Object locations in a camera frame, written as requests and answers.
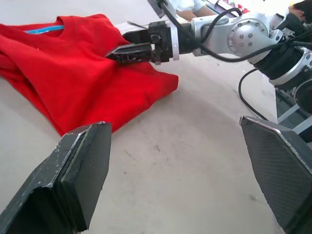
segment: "red shirt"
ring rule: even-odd
[[[25,30],[64,25],[64,30]],[[58,17],[55,23],[0,24],[0,75],[40,110],[62,135],[96,121],[113,131],[177,88],[178,77],[149,63],[105,58],[127,44],[104,15]]]

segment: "red t-shirt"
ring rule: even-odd
[[[64,25],[63,30],[25,30]],[[177,88],[178,77],[149,63],[105,58],[127,44],[104,15],[58,17],[55,23],[0,24],[0,75],[40,110],[62,135],[96,121],[113,131]]]

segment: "person's hand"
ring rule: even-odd
[[[294,15],[296,15],[300,19],[301,22],[306,21],[306,17],[304,16],[304,11],[298,10],[294,8],[293,6],[290,6],[289,13],[293,13]]]

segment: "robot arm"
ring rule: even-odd
[[[149,2],[162,16],[159,3],[152,0]],[[175,15],[170,3],[167,3],[166,8]],[[237,18],[222,17],[211,30],[210,25],[215,18],[194,18],[191,23],[185,23],[178,29],[172,21],[169,25],[165,21],[150,23],[147,30],[124,34],[125,39],[132,44],[120,46],[106,57],[122,63],[149,61],[156,65],[168,62],[170,58],[178,60],[179,55],[188,53],[194,56],[214,54],[215,58],[228,62],[248,58],[248,62],[265,74],[273,86],[284,90],[303,110],[312,113],[312,52],[303,47],[311,44],[289,39],[278,27],[280,21],[275,20],[277,25],[272,25],[260,13],[246,13]],[[299,19],[290,14],[281,25],[286,22],[298,29],[302,24],[296,20]],[[224,59],[220,54],[232,54],[241,59]]]

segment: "white surface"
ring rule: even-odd
[[[0,22],[11,24],[98,12],[113,23],[157,20],[145,0],[0,2]],[[241,115],[252,115],[237,94],[251,68],[192,55],[156,67],[179,75],[179,88],[113,134],[109,173],[88,233],[280,233],[238,125]],[[243,94],[275,118],[274,88],[260,74],[245,80]],[[59,138],[0,79],[0,212]]]

